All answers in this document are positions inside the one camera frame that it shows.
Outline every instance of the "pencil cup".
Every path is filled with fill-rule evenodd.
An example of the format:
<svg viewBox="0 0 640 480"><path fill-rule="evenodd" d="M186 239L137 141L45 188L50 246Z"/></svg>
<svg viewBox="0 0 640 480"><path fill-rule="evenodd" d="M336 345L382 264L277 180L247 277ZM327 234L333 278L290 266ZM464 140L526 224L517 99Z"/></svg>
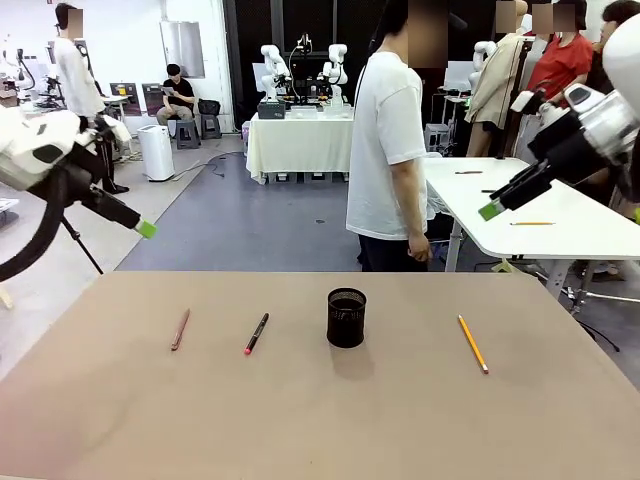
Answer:
<svg viewBox="0 0 640 480"><path fill-rule="evenodd" d="M327 340L340 348L354 348L364 340L364 307L367 297L353 288L329 294Z"/></svg>

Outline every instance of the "white air purifier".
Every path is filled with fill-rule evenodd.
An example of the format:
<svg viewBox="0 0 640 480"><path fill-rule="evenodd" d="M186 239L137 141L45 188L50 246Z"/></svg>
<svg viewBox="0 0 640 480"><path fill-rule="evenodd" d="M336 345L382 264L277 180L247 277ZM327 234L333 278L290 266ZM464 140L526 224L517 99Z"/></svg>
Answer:
<svg viewBox="0 0 640 480"><path fill-rule="evenodd" d="M169 129L149 125L138 130L142 160L150 182L166 182L176 174Z"/></svg>

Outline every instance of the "pen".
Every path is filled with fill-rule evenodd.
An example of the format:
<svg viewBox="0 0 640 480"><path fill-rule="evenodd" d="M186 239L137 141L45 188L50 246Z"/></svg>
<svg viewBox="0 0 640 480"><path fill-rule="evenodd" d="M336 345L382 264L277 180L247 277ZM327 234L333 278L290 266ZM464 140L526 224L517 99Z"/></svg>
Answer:
<svg viewBox="0 0 640 480"><path fill-rule="evenodd" d="M540 225L555 225L553 222L518 222L511 224L514 227L523 227L523 226L540 226Z"/></svg>
<svg viewBox="0 0 640 480"><path fill-rule="evenodd" d="M191 309L187 309L182 316L182 321L180 322L180 326L178 327L178 331L176 332L176 338L173 340L173 344L171 344L171 351L175 352L180 348L180 343L182 342L182 334L184 333L184 329L187 326L187 322L189 321L189 316L191 315Z"/></svg>
<svg viewBox="0 0 640 480"><path fill-rule="evenodd" d="M482 354L480 353L480 350L476 345L476 341L473 339L473 336L469 331L469 327L467 327L467 323L464 321L464 318L462 318L462 315L458 315L458 320L460 321L460 325L464 330L464 334L467 336L467 340L469 341L469 344L473 349L473 353L475 353L476 358L478 359L478 363L482 367L482 371L484 372L485 375L489 375L489 367L487 367L487 364L485 363L484 358L482 358Z"/></svg>
<svg viewBox="0 0 640 480"><path fill-rule="evenodd" d="M262 320L260 320L260 323L258 324L258 328L256 328L256 331L253 334L253 337L251 337L251 340L249 340L249 345L247 345L247 348L244 349L245 355L251 355L251 352L253 352L253 348L256 346L256 343L258 343L258 339L260 338L260 335L262 335L262 331L264 330L264 327L267 325L268 320L269 320L269 314L265 313L264 317L262 317Z"/></svg>

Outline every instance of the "seated man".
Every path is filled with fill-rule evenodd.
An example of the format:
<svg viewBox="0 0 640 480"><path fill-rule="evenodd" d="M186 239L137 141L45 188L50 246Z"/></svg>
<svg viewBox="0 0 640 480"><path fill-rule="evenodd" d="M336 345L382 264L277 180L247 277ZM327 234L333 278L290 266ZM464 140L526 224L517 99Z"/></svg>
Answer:
<svg viewBox="0 0 640 480"><path fill-rule="evenodd" d="M180 120L191 120L193 118L193 104L196 97L193 95L191 84L180 75L180 67L175 64L167 66L169 79L163 83L163 87L173 88L174 93L162 97L164 107L156 114L158 123L166 126L173 116L180 117Z"/></svg>

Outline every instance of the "person's hand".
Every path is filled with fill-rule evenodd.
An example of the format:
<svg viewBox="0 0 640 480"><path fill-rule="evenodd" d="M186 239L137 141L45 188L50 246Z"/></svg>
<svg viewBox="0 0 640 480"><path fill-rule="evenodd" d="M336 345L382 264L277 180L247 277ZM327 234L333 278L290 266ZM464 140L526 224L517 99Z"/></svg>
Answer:
<svg viewBox="0 0 640 480"><path fill-rule="evenodd" d="M418 262L428 262L433 258L431 244L423 233L409 235L409 256L415 258Z"/></svg>

